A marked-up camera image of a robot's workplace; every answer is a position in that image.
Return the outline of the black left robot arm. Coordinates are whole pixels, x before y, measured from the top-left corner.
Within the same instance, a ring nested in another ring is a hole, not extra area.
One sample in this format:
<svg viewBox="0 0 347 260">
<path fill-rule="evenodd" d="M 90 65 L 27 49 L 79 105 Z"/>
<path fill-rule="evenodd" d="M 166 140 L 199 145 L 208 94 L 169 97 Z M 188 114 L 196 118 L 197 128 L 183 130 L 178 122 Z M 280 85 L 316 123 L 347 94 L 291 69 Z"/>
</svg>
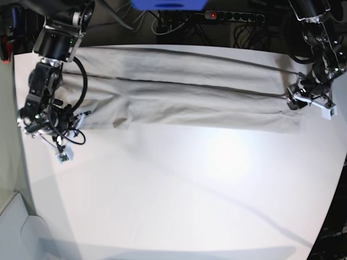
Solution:
<svg viewBox="0 0 347 260">
<path fill-rule="evenodd" d="M 298 74 L 297 82 L 287 88 L 287 104 L 291 110 L 314 105 L 332 110 L 331 85 L 346 73 L 346 48 L 339 40 L 328 1 L 289 1 L 303 26 L 304 41 L 311 47 L 313 58 L 309 73 Z"/>
</svg>

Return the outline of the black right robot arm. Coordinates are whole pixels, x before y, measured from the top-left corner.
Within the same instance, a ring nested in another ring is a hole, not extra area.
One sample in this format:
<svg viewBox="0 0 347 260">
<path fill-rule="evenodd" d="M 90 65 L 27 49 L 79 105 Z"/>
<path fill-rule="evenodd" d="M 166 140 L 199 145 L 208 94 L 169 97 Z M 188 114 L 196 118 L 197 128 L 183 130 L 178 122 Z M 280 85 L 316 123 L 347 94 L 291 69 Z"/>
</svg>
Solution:
<svg viewBox="0 0 347 260">
<path fill-rule="evenodd" d="M 25 134 L 63 137 L 77 121 L 88 87 L 86 71 L 75 57 L 91 20 L 94 1 L 25 1 L 25 6 L 44 16 L 43 28 L 33 53 L 40 61 L 28 78 L 29 92 L 18 112 L 18 126 Z M 74 62 L 82 73 L 81 95 L 75 105 L 64 105 L 55 97 L 62 81 L 65 63 Z"/>
</svg>

